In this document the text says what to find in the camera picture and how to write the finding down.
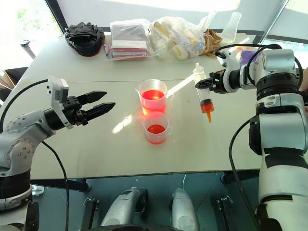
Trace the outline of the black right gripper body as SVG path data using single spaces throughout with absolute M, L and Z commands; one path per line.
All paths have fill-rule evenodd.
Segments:
M 211 72 L 209 74 L 209 77 L 211 79 L 211 84 L 209 88 L 210 91 L 213 91 L 215 93 L 228 93 L 223 83 L 223 77 L 225 71 L 226 70 L 223 69 L 216 72 Z

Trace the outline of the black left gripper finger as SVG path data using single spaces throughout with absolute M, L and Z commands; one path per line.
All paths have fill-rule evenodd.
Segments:
M 77 96 L 77 100 L 80 104 L 93 103 L 101 99 L 107 94 L 106 91 L 91 91 L 83 95 Z
M 84 112 L 85 119 L 87 121 L 93 120 L 97 117 L 100 117 L 106 113 L 108 113 L 115 106 L 115 102 L 110 103 L 101 103 L 92 109 L 89 109 Z

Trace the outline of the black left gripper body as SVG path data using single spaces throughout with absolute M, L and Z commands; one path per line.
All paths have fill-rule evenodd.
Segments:
M 87 125 L 88 121 L 82 105 L 76 96 L 69 96 L 64 103 L 64 115 L 71 125 Z

